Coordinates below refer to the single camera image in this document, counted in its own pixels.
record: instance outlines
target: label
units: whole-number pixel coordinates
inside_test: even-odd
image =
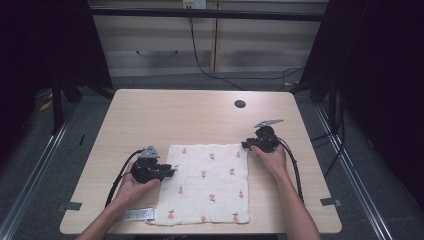
[[[129,210],[125,213],[124,221],[143,221],[143,220],[155,220],[156,209],[144,208],[139,210]]]

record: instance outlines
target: wall outlet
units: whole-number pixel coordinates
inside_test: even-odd
[[[206,9],[206,0],[194,0],[195,9]]]
[[[194,9],[194,0],[183,0],[184,9]]]

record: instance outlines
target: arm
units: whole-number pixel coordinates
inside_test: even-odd
[[[127,172],[133,163],[128,164]],[[131,174],[122,178],[121,186],[113,201],[100,213],[100,215],[78,236],[77,239],[102,239],[119,216],[133,205],[148,189],[158,186],[158,179],[146,184],[138,183]]]
[[[272,153],[264,153],[256,146],[252,146],[251,150],[262,159],[277,182],[288,238],[291,240],[320,239],[314,220],[300,200],[290,180],[283,146],[279,145]]]

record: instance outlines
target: floral cloth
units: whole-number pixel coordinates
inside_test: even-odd
[[[156,225],[248,223],[247,151],[241,144],[172,145]]]

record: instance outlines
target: human hand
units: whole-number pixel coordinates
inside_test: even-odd
[[[122,178],[121,186],[113,201],[128,209],[149,189],[160,185],[159,179],[152,179],[145,184],[137,182],[131,173],[133,162],[130,162],[127,167],[127,174]]]
[[[287,172],[286,152],[281,144],[279,144],[275,151],[271,153],[265,153],[259,147],[254,145],[251,146],[250,149],[262,159],[268,171],[270,171],[273,175],[281,170]]]

